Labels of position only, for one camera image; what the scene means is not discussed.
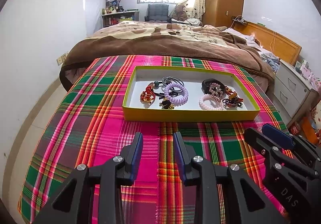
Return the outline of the red can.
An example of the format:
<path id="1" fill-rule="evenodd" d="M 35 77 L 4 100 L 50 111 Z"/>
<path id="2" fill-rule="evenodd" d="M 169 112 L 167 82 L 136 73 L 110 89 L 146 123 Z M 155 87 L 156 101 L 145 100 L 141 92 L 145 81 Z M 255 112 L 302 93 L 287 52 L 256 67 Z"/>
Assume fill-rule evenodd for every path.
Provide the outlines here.
<path id="1" fill-rule="evenodd" d="M 300 133 L 300 126 L 297 126 L 297 125 L 293 124 L 290 127 L 290 132 L 291 132 L 292 135 L 297 136 Z"/>

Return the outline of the wooden headboard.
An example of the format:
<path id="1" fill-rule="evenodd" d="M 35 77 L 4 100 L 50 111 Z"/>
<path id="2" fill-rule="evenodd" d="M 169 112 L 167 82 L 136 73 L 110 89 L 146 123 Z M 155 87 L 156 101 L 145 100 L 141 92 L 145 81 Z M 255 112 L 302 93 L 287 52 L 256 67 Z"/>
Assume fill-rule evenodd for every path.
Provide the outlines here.
<path id="1" fill-rule="evenodd" d="M 242 34 L 253 35 L 264 49 L 291 65 L 296 64 L 302 47 L 287 37 L 249 21 L 246 24 L 236 22 L 232 28 Z"/>

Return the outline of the brown teddy bear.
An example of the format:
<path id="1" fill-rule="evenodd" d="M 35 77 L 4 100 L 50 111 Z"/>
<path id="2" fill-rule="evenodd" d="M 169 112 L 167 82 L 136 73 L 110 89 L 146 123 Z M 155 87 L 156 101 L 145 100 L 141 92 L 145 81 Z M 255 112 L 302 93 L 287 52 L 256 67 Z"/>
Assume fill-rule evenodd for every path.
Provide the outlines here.
<path id="1" fill-rule="evenodd" d="M 175 7 L 173 19 L 177 21 L 185 21 L 188 19 L 188 15 L 185 10 L 185 5 L 179 4 Z"/>

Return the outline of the black wristband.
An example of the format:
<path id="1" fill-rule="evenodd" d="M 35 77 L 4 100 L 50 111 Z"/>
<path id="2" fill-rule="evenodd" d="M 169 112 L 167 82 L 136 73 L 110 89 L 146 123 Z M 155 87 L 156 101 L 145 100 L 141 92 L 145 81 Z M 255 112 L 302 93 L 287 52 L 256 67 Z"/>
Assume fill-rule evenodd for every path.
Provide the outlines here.
<path id="1" fill-rule="evenodd" d="M 203 92 L 205 94 L 210 94 L 211 93 L 209 89 L 210 89 L 211 84 L 213 84 L 213 83 L 218 84 L 221 91 L 225 91 L 226 87 L 225 87 L 225 85 L 223 83 L 221 83 L 220 81 L 216 80 L 215 78 L 209 78 L 207 80 L 204 80 L 202 82 L 202 84 L 201 84 L 202 85 L 202 90 L 203 90 Z"/>

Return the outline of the brown plush blanket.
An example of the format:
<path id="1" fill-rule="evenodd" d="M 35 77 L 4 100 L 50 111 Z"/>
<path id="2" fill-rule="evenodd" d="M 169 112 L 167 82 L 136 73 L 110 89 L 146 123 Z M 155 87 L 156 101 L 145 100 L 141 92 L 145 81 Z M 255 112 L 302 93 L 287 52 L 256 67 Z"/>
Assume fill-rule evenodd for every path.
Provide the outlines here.
<path id="1" fill-rule="evenodd" d="M 264 92 L 274 87 L 275 73 L 246 40 L 212 25 L 122 21 L 78 42 L 63 62 L 59 79 L 70 90 L 91 63 L 123 55 L 172 56 L 232 64 L 243 68 Z"/>

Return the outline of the white tray with green rim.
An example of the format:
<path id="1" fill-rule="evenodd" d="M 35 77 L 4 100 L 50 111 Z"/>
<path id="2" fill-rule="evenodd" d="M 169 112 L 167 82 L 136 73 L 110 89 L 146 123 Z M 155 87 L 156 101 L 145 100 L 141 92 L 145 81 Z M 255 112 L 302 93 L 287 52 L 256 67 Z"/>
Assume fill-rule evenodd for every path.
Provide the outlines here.
<path id="1" fill-rule="evenodd" d="M 143 102 L 140 95 L 146 87 L 156 80 L 166 76 L 177 77 L 183 81 L 188 92 L 188 100 L 182 106 L 174 109 L 164 109 L 160 106 L 159 97 L 151 102 Z M 204 92 L 201 89 L 203 80 L 214 78 L 243 99 L 241 106 L 219 107 L 214 101 L 204 99 L 205 108 L 201 108 L 199 100 Z M 198 68 L 161 67 L 161 66 L 137 66 L 130 77 L 125 97 L 122 103 L 125 120 L 143 122 L 220 122 L 220 121 L 251 121 L 260 108 L 235 74 L 217 70 L 205 70 Z"/>

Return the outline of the cluttered side desk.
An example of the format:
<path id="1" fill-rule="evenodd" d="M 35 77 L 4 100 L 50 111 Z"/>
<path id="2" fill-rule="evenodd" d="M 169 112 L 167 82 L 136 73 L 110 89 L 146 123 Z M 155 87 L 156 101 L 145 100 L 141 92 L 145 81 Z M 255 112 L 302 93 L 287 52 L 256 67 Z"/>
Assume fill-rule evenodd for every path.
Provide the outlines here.
<path id="1" fill-rule="evenodd" d="M 137 9 L 123 12 L 107 13 L 102 15 L 103 28 L 116 25 L 122 21 L 138 21 L 139 11 Z"/>

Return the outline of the white drawer cabinet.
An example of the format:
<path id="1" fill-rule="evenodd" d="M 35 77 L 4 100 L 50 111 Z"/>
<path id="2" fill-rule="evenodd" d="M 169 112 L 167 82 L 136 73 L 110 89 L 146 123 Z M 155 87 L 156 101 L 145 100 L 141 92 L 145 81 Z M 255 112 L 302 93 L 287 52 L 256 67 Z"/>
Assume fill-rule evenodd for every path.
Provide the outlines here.
<path id="1" fill-rule="evenodd" d="M 295 67 L 280 60 L 275 74 L 274 92 L 271 98 L 284 124 L 289 128 L 300 121 L 320 100 L 311 83 L 299 74 Z"/>

